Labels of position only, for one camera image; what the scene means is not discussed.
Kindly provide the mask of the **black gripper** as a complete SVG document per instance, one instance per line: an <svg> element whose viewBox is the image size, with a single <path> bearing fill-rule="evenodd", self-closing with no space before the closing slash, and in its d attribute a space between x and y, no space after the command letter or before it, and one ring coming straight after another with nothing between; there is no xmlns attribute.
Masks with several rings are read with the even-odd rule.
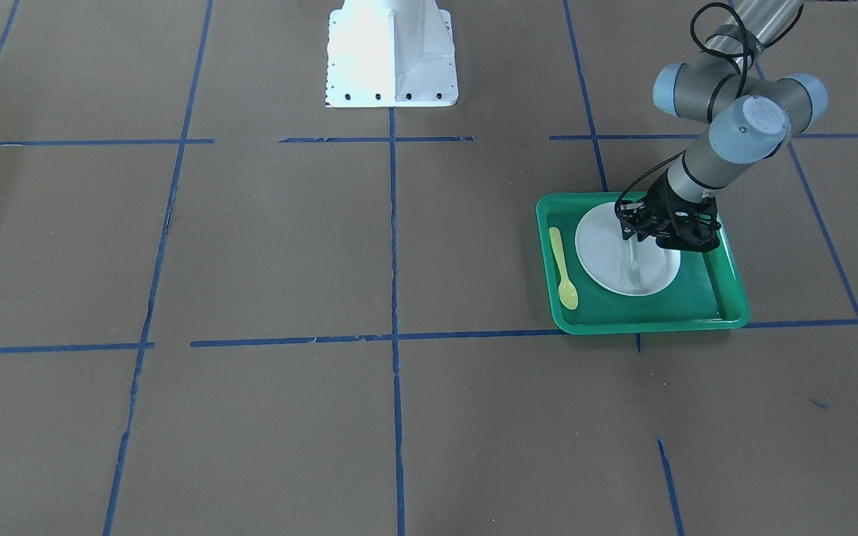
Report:
<svg viewBox="0 0 858 536"><path fill-rule="evenodd" d="M615 203L624 241L654 238L658 248L708 253L721 245L717 204L713 198L690 202L671 189L667 179L657 179L637 201L619 196Z"/></svg>

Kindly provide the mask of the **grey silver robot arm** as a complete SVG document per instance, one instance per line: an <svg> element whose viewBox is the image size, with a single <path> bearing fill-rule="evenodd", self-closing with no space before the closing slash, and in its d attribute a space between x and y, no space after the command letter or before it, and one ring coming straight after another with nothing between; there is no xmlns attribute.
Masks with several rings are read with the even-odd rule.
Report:
<svg viewBox="0 0 858 536"><path fill-rule="evenodd" d="M719 247L717 194L751 166L806 132L828 106L810 74L763 80L750 74L803 13L801 1L711 2L691 17L698 52L664 67L652 88L657 109L705 131L655 167L658 177L636 201L617 198L623 240L653 238L658 248L708 253Z"/></svg>

